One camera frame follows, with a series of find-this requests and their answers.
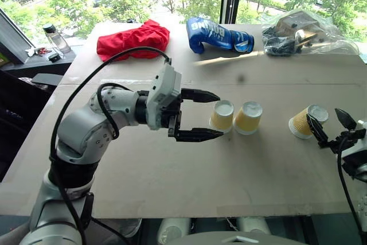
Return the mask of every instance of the water bottle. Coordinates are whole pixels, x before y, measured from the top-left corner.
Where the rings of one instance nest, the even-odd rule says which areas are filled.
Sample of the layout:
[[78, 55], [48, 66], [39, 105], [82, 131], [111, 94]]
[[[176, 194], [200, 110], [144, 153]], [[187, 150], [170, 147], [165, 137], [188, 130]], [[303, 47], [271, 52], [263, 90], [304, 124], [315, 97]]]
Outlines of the water bottle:
[[62, 37], [62, 35], [56, 30], [55, 26], [53, 26], [52, 23], [45, 24], [43, 28], [51, 44], [55, 44], [55, 46], [63, 53], [70, 52], [70, 46]]

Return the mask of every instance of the plastic bag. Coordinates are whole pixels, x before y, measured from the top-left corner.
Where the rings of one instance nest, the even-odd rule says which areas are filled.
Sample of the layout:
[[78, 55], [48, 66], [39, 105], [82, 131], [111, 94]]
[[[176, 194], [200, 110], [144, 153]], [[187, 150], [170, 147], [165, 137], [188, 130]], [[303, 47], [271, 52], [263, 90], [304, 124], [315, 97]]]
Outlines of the plastic bag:
[[268, 55], [359, 54], [358, 46], [341, 35], [331, 18], [296, 9], [263, 22], [264, 51]]

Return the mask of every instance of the boxing glove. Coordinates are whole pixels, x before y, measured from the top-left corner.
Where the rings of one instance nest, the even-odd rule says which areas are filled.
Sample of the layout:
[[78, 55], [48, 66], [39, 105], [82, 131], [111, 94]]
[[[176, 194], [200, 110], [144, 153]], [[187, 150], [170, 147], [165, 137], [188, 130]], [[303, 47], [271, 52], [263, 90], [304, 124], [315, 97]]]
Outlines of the boxing glove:
[[192, 17], [186, 23], [189, 45], [197, 54], [204, 52], [203, 42], [226, 50], [251, 53], [253, 36], [246, 32], [232, 31], [200, 17]]

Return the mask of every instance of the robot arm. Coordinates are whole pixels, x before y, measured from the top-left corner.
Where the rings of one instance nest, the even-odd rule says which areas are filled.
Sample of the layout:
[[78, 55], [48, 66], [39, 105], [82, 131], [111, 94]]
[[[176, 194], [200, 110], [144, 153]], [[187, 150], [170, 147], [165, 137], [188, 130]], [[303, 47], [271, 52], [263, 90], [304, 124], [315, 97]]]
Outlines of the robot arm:
[[208, 91], [181, 89], [181, 74], [165, 63], [149, 91], [130, 91], [110, 84], [101, 89], [103, 104], [115, 126], [103, 112], [97, 94], [81, 109], [68, 115], [58, 128], [56, 159], [45, 174], [30, 218], [26, 244], [81, 244], [74, 219], [58, 190], [57, 169], [84, 228], [91, 219], [93, 194], [89, 192], [94, 172], [116, 132], [126, 126], [147, 124], [151, 130], [168, 129], [176, 141], [201, 142], [222, 135], [211, 129], [180, 130], [181, 103], [220, 100]]
[[355, 212], [353, 203], [349, 198], [346, 184], [344, 180], [342, 180], [343, 176], [339, 175], [353, 216], [355, 216], [361, 238], [364, 240], [367, 238], [367, 212], [365, 210], [365, 206], [367, 205], [367, 123], [359, 120], [357, 124], [347, 112], [339, 108], [336, 108], [335, 112], [337, 113], [340, 123], [346, 128], [346, 131], [343, 131], [332, 141], [328, 141], [328, 137], [322, 130], [322, 126], [317, 119], [311, 115], [307, 115], [307, 121], [311, 131], [318, 140], [319, 146], [321, 148], [329, 147], [333, 153], [339, 155], [338, 161], [343, 162], [341, 167], [344, 171], [351, 178], [363, 182], [358, 209], [357, 212]]

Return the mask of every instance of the yellow paper cup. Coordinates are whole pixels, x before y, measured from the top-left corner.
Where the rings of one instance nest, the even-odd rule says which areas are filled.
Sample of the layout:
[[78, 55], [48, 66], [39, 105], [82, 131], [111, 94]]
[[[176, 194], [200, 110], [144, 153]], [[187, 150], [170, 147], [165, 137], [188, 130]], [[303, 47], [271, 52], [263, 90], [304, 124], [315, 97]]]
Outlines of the yellow paper cup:
[[259, 126], [263, 108], [260, 103], [246, 102], [233, 120], [233, 126], [238, 133], [250, 135], [256, 132]]
[[220, 100], [215, 104], [212, 115], [210, 116], [210, 126], [223, 133], [230, 132], [234, 110], [235, 107], [230, 101]]
[[318, 106], [317, 104], [312, 104], [295, 115], [289, 120], [288, 126], [291, 132], [301, 139], [309, 139], [312, 137], [309, 123], [307, 123], [307, 114], [315, 117], [320, 124], [325, 123], [329, 118], [329, 113], [327, 113], [327, 110], [321, 106]]

